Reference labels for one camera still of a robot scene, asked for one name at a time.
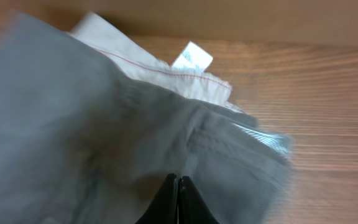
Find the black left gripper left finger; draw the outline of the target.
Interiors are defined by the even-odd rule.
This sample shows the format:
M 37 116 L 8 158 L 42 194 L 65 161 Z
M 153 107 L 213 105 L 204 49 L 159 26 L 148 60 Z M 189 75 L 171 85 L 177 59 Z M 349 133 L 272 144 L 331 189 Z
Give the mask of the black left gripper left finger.
M 178 177 L 168 174 L 145 213 L 135 224 L 176 224 Z

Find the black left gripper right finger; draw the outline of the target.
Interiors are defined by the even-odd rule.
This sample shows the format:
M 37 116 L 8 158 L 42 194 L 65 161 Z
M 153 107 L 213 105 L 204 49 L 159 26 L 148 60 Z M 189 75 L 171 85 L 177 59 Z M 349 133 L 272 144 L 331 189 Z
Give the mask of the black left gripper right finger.
M 219 224 L 188 176 L 179 182 L 178 219 L 179 224 Z

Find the grey shorts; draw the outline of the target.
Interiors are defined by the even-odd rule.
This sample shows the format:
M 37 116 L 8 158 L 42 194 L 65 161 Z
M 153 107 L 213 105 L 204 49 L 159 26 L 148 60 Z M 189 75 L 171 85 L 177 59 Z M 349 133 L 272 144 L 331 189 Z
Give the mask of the grey shorts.
M 168 174 L 191 179 L 219 223 L 262 223 L 287 188 L 288 147 L 30 15 L 0 36 L 0 223 L 135 223 Z

